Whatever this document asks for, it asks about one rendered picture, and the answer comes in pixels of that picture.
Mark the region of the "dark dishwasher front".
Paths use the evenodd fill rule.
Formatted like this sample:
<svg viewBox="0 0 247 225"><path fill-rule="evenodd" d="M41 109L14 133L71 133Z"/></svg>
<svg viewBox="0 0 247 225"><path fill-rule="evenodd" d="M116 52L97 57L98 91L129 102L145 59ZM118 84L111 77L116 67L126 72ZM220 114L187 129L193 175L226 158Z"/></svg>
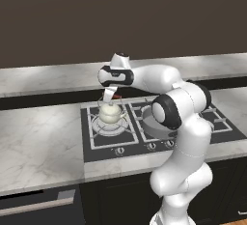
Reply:
<svg viewBox="0 0 247 225"><path fill-rule="evenodd" d="M72 189L75 190L72 204L0 216L0 225L85 225L78 184L0 196L0 210L55 200L60 191Z"/></svg>

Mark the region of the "dark cupboard door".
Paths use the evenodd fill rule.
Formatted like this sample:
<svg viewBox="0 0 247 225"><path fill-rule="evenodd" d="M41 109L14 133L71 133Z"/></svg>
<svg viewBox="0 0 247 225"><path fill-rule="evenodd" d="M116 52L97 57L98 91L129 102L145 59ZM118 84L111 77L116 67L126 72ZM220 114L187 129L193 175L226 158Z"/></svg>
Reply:
<svg viewBox="0 0 247 225"><path fill-rule="evenodd" d="M247 166L247 156L208 161L207 165L212 170L212 183L191 201L188 214L196 225L220 225Z"/></svg>
<svg viewBox="0 0 247 225"><path fill-rule="evenodd" d="M150 173L80 185L85 225L150 225L162 200L151 190Z"/></svg>

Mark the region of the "silver pan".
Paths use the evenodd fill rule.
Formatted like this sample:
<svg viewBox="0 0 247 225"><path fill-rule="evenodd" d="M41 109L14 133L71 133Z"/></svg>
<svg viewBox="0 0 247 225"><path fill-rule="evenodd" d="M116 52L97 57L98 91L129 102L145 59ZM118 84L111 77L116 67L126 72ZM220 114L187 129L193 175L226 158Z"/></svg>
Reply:
<svg viewBox="0 0 247 225"><path fill-rule="evenodd" d="M144 106L141 111L141 124L145 133L157 139L169 139L177 137L178 132L176 130L170 130L164 127L153 117L151 113L151 107L149 105Z"/></svg>

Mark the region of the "black gas hob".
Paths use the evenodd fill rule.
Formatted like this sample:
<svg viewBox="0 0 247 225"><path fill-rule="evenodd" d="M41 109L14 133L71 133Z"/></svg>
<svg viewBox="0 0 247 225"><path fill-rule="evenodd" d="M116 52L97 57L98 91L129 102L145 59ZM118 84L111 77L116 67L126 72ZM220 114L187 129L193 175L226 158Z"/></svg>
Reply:
<svg viewBox="0 0 247 225"><path fill-rule="evenodd" d="M103 123L98 117L96 102L81 104L82 142L85 162L113 159L135 155L146 155L170 151L165 145L167 140L157 139L148 135L142 128L141 109L149 105L154 97L115 99L126 115L113 125ZM156 148L150 151L147 146L155 143ZM122 155L116 155L115 150L124 148Z"/></svg>

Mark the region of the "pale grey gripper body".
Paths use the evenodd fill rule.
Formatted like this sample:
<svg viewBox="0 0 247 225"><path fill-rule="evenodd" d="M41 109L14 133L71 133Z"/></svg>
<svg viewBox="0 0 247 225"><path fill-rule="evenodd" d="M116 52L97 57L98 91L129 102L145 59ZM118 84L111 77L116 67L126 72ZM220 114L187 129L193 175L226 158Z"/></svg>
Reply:
<svg viewBox="0 0 247 225"><path fill-rule="evenodd" d="M113 87L113 86L106 87L103 93L103 101L105 103L110 103L117 90L118 90L117 87Z"/></svg>

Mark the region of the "cream white kettle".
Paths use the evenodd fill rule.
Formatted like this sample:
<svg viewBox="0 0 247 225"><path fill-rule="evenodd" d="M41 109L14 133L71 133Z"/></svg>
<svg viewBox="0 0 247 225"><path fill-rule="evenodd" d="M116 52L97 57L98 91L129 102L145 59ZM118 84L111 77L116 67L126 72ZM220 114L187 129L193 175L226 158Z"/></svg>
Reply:
<svg viewBox="0 0 247 225"><path fill-rule="evenodd" d="M97 101L98 117L105 124L115 124L122 119L126 113L114 101L105 102L103 98Z"/></svg>

